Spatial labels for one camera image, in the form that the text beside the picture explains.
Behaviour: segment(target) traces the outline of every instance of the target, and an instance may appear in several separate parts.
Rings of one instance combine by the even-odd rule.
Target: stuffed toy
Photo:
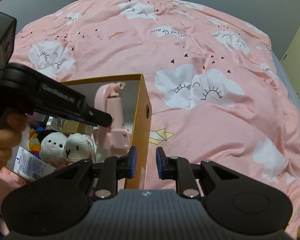
[[[38,139],[38,134],[44,130],[42,127],[38,127],[37,129],[31,129],[29,132],[29,143],[28,147],[30,152],[35,155],[36,157],[39,157],[39,152],[41,149],[41,142]]]
[[[41,160],[55,168],[59,168],[64,164],[66,160],[63,157],[63,150],[67,139],[68,138],[61,132],[52,132],[44,137],[39,153]]]
[[[40,159],[39,152],[41,150],[41,142],[48,135],[55,131],[53,130],[45,130],[42,127],[38,127],[36,129],[31,129],[29,132],[29,143],[28,147],[30,152]]]
[[[63,157],[70,163],[75,163],[82,159],[91,159],[93,163],[96,163],[96,153],[92,138],[80,133],[70,134],[63,150]]]

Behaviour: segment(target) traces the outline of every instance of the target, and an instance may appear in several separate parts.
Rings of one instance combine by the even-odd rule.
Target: pink duvet
[[[300,115],[276,76],[269,37],[179,0],[81,0],[28,24],[12,62],[58,81],[143,73],[153,116],[145,188],[161,181],[155,148],[211,159],[282,190],[300,224]]]

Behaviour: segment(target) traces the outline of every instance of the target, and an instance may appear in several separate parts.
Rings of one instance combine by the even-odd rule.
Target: pink selfie stick
[[[110,149],[111,155],[126,155],[130,148],[130,132],[124,128],[121,98],[118,93],[125,83],[110,83],[101,86],[94,99],[94,108],[106,112],[112,117],[109,127],[98,125],[93,131],[97,146]]]

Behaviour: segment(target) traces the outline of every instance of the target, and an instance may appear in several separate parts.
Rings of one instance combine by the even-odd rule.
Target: white plush toy
[[[91,159],[93,163],[96,163],[96,153],[92,138],[80,133],[70,134],[63,151],[63,157],[70,163],[75,163],[82,159]]]
[[[41,142],[39,156],[41,160],[58,168],[66,162],[63,157],[63,150],[68,137],[60,132],[53,132],[47,135]]]

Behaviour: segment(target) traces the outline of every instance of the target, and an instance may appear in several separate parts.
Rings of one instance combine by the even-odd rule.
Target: cream knitted bunny
[[[96,153],[92,138],[80,133],[71,134],[63,150],[63,157],[70,163],[82,159],[91,159],[95,163]]]

